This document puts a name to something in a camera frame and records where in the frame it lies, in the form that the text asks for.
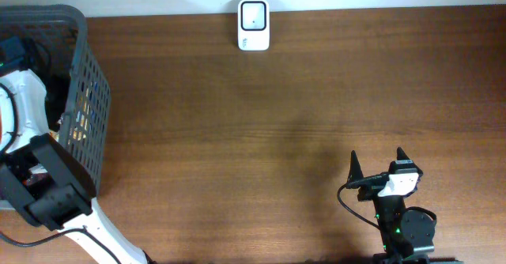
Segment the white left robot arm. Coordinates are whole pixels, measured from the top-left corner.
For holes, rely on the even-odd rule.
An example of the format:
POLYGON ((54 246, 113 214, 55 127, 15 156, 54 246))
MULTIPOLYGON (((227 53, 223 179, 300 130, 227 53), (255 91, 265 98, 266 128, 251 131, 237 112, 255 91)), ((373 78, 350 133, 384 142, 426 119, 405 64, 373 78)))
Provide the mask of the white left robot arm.
POLYGON ((148 263, 97 195, 110 89, 90 55, 7 35, 1 42, 1 196, 51 238, 73 240, 98 263, 148 263))

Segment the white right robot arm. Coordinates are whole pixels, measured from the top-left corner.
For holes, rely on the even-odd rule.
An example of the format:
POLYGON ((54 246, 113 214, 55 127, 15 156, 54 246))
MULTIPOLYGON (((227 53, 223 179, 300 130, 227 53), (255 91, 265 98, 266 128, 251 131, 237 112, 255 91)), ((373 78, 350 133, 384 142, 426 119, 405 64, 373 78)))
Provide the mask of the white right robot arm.
POLYGON ((373 263, 428 263, 434 252, 436 214, 405 205, 414 194, 423 171, 397 148, 397 157, 386 172, 364 176, 357 154, 352 151, 346 189, 357 189, 357 200, 373 202, 384 252, 372 256, 373 263))

